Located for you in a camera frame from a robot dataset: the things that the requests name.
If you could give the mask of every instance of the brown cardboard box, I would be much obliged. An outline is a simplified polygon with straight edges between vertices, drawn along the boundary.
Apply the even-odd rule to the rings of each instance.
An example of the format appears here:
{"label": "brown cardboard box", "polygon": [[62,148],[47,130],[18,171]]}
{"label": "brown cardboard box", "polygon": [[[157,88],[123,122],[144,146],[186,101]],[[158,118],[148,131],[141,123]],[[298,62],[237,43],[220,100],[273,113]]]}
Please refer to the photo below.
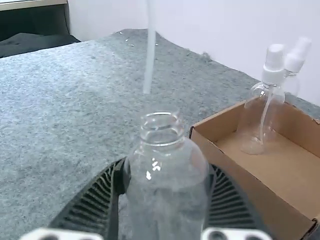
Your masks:
{"label": "brown cardboard box", "polygon": [[304,239],[320,220],[320,123],[285,104],[272,151],[249,155],[235,133],[243,108],[239,103],[198,122],[190,138],[240,184],[279,240]]}

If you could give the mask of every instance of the spray tube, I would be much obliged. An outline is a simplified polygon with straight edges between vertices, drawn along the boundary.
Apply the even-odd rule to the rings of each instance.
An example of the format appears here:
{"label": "spray tube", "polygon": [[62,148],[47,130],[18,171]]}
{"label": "spray tube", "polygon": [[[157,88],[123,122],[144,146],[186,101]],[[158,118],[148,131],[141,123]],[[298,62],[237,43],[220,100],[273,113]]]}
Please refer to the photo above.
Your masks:
{"label": "spray tube", "polygon": [[148,11],[148,46],[146,54],[146,65],[144,73],[143,93],[149,94],[151,91],[152,75],[155,63],[155,45],[156,45],[156,9],[154,0],[147,1]]}
{"label": "spray tube", "polygon": [[269,93],[268,98],[266,100],[266,104],[264,106],[261,120],[260,120],[259,136],[260,136],[260,142],[262,145],[264,144],[264,125],[265,125],[266,115],[267,115],[267,111],[268,111],[270,102],[272,100],[272,97],[273,97],[273,88],[270,90],[270,93]]}

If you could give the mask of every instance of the gray felt surface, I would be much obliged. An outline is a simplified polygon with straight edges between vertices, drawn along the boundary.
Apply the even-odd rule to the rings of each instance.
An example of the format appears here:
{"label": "gray felt surface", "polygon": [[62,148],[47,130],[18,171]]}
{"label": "gray felt surface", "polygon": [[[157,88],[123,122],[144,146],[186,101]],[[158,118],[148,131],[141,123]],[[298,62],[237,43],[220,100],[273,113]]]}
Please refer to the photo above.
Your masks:
{"label": "gray felt surface", "polygon": [[[1,239],[47,226],[101,169],[124,157],[145,107],[180,107],[187,133],[243,100],[256,82],[159,36],[157,43],[150,95],[142,94],[146,30],[0,59]],[[298,105],[320,117],[318,107]],[[119,209],[119,235],[129,239],[124,196]]]}

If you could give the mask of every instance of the black fabric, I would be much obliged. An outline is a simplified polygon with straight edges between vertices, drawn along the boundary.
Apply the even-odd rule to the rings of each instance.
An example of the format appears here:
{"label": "black fabric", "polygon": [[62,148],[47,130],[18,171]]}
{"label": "black fabric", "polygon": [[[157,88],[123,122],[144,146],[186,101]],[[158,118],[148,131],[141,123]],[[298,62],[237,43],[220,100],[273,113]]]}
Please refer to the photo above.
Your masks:
{"label": "black fabric", "polygon": [[30,33],[18,33],[6,40],[0,41],[0,58],[79,42],[80,41],[72,35],[44,36]]}

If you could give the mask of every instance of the white spray nozzle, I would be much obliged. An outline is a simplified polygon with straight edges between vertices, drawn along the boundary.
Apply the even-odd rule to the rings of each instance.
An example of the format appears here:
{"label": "white spray nozzle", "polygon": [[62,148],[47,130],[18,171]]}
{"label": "white spray nozzle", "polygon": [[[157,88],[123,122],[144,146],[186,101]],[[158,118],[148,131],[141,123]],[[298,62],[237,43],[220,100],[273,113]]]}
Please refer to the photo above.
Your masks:
{"label": "white spray nozzle", "polygon": [[299,37],[294,48],[288,53],[284,61],[284,68],[293,73],[298,73],[305,63],[311,47],[311,39]]}
{"label": "white spray nozzle", "polygon": [[280,84],[284,80],[284,45],[272,44],[268,47],[262,72],[262,82]]}

